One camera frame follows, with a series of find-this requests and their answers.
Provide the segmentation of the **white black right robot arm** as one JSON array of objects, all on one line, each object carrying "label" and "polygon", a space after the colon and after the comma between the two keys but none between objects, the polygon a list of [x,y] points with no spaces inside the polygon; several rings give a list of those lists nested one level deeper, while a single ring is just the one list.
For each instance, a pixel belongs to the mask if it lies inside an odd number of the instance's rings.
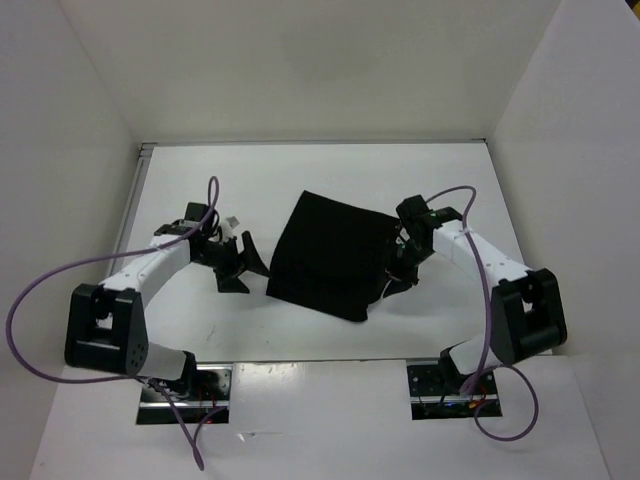
[{"label": "white black right robot arm", "polygon": [[485,300],[483,333],[443,350],[438,380],[450,393],[469,393],[479,376],[564,344],[567,327],[556,276],[509,258],[471,229],[452,207],[433,210],[420,196],[397,208],[399,237],[390,249],[384,298],[419,282],[419,266],[434,254],[477,280]]}]

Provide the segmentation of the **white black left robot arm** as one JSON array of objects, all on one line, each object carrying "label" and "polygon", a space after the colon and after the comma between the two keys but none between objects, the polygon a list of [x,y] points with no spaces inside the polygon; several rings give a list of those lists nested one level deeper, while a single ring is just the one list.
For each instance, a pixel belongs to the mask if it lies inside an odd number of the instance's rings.
[{"label": "white black left robot arm", "polygon": [[64,359],[76,368],[136,377],[176,399],[199,387],[193,353],[150,342],[145,312],[153,297],[191,263],[212,269],[221,293],[248,293],[245,272],[268,276],[249,232],[233,217],[179,219],[154,233],[148,252],[97,285],[71,295]]}]

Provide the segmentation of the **black skirt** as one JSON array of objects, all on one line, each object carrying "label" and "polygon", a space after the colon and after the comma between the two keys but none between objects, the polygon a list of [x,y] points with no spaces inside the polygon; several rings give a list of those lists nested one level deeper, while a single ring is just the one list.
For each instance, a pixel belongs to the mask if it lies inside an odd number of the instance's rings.
[{"label": "black skirt", "polygon": [[276,244],[266,294],[361,323],[388,281],[399,220],[305,191]]}]

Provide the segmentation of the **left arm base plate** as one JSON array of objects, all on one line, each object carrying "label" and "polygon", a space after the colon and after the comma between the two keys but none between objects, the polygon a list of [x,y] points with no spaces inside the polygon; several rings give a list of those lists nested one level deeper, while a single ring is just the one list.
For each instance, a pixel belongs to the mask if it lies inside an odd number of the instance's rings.
[{"label": "left arm base plate", "polygon": [[[199,364],[195,384],[190,387],[189,392],[171,395],[184,423],[196,425],[205,420],[206,424],[227,424],[232,378],[232,364]],[[136,424],[177,424],[168,401],[147,384],[141,389]]]}]

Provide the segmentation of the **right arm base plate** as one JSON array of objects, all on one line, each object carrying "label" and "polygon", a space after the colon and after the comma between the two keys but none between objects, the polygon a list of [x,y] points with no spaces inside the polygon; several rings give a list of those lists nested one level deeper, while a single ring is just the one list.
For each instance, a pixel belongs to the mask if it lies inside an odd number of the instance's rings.
[{"label": "right arm base plate", "polygon": [[501,417],[497,385],[492,374],[479,381],[473,394],[461,394],[448,385],[433,362],[408,363],[406,366],[411,415],[414,421]]}]

